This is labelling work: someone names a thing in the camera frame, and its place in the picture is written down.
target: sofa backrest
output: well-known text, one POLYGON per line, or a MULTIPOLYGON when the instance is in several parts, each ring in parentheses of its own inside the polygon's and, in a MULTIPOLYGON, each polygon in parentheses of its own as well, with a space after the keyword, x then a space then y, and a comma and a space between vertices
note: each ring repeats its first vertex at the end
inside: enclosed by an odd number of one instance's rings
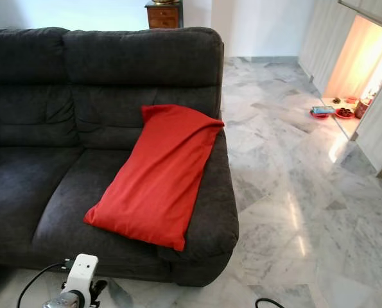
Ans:
POLYGON ((207 28, 0 31, 0 145, 131 150, 142 105, 218 117, 223 43, 207 28))
POLYGON ((0 146, 78 142, 62 35, 68 30, 0 30, 0 146))

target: dark gray sofa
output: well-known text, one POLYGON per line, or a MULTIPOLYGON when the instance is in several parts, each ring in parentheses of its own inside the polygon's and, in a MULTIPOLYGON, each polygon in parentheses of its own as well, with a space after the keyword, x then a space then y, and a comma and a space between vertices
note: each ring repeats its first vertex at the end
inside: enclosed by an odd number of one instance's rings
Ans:
POLYGON ((238 240, 221 132, 186 249, 82 222, 141 133, 141 105, 219 117, 223 43, 206 28, 138 32, 0 30, 0 264, 42 268, 97 255, 97 274, 205 286, 238 240))

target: drawer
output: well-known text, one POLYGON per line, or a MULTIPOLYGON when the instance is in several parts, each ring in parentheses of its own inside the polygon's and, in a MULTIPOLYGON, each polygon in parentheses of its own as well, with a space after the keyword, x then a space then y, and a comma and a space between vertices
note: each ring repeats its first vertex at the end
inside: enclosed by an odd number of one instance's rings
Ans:
POLYGON ((150 28, 177 28, 178 21, 174 17, 170 18, 150 18, 150 28))
POLYGON ((149 18, 158 18, 158 17, 176 17, 177 9, 176 8, 148 8, 149 18))

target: red cushion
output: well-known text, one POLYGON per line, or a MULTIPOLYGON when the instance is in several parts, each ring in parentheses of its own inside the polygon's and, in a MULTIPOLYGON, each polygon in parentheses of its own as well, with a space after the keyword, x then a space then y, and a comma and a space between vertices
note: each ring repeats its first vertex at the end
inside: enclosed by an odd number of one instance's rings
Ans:
POLYGON ((84 222, 183 251, 205 163, 223 122, 177 105, 142 107, 130 158, 84 222))

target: black cable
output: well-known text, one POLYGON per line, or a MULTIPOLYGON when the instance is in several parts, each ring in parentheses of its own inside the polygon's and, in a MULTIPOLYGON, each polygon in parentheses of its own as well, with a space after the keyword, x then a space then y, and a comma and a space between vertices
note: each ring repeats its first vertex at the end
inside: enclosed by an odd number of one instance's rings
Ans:
POLYGON ((19 298, 18 298, 17 308, 20 308, 22 297, 24 296, 26 290, 30 287, 30 285, 32 285, 32 283, 33 283, 34 281, 36 281, 36 279, 37 279, 38 277, 40 277, 44 272, 46 272, 47 270, 50 270, 51 268, 55 268, 55 267, 57 267, 57 266, 64 266, 64 262, 61 262, 61 263, 55 263, 55 264, 51 264, 50 266, 47 266, 47 267, 44 268, 42 271, 40 271, 34 278, 32 278, 30 282, 28 282, 28 284, 27 284, 27 285, 25 286, 25 288, 22 290, 21 295, 20 295, 19 298))
POLYGON ((274 304, 276 307, 285 308, 280 303, 277 303, 274 300, 271 300, 269 298, 260 298, 260 299, 256 300, 256 302, 255 302, 255 307, 256 308, 258 308, 257 305, 258 305, 259 302, 268 302, 268 303, 274 304))

